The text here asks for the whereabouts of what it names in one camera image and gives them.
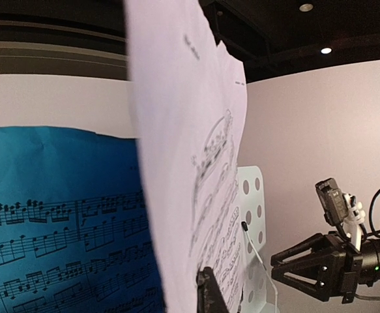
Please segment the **blue sheet music page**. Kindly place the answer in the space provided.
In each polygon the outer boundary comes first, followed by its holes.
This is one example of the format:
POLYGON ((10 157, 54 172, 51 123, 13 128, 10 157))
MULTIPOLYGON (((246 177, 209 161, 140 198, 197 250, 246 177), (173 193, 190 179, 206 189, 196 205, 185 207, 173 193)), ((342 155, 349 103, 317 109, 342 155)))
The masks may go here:
POLYGON ((0 127, 0 312, 163 312, 136 141, 0 127))

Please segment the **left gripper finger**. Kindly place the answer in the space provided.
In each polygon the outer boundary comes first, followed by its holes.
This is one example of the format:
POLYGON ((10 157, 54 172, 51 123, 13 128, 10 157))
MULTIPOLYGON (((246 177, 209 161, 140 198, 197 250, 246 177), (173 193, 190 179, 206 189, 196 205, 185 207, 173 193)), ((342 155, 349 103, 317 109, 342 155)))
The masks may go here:
POLYGON ((197 272, 197 313, 228 313, 226 303, 211 267, 197 272))

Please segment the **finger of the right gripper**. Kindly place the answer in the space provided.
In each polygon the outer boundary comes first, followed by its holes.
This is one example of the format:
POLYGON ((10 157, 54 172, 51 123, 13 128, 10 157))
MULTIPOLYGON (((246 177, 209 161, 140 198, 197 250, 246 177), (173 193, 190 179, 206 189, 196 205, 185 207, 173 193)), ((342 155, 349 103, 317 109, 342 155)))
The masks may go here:
POLYGON ((343 267, 343 239, 335 231, 317 233, 299 244, 271 256, 272 267, 289 269, 341 269, 343 267))
POLYGON ((314 299, 327 302, 331 297, 340 297, 339 274, 336 261, 321 258, 309 260, 299 258, 272 266, 271 277, 314 299))

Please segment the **white perforated music stand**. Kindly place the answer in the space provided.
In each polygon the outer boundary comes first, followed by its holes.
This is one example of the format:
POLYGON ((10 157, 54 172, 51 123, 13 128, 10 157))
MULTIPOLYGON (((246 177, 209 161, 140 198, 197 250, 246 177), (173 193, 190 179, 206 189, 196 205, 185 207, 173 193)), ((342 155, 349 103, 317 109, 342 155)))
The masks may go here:
POLYGON ((242 312, 278 312, 278 290, 267 271, 263 248, 267 242, 265 193, 257 166, 238 169, 241 221, 244 239, 244 286, 242 312))

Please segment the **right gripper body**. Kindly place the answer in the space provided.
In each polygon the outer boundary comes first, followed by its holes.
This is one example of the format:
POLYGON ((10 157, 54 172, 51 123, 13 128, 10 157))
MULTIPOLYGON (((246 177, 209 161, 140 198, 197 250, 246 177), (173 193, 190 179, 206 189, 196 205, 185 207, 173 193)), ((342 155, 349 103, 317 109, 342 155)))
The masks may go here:
POLYGON ((370 228, 360 251, 343 240, 343 267, 336 271, 343 304, 352 303, 355 299, 380 301, 380 296, 357 294, 359 285, 371 287, 380 280, 380 234, 375 231, 373 224, 370 224, 370 228))

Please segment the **lilac sheet music page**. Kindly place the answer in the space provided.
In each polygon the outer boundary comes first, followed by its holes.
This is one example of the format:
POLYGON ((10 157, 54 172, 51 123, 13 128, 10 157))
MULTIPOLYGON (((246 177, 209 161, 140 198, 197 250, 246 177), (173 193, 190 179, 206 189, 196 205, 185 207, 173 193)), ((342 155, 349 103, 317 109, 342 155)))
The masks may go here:
POLYGON ((124 5, 139 165, 167 310, 195 312, 196 276, 210 267, 224 311, 236 312, 243 64, 215 40, 197 1, 124 5))

